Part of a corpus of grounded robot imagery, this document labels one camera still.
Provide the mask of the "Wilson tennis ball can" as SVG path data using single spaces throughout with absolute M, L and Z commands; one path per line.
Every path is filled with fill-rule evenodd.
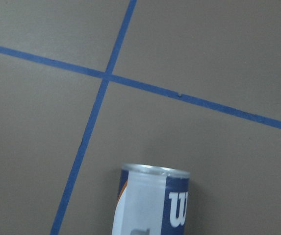
M 123 164 L 112 234 L 184 234 L 189 179 L 183 170 Z

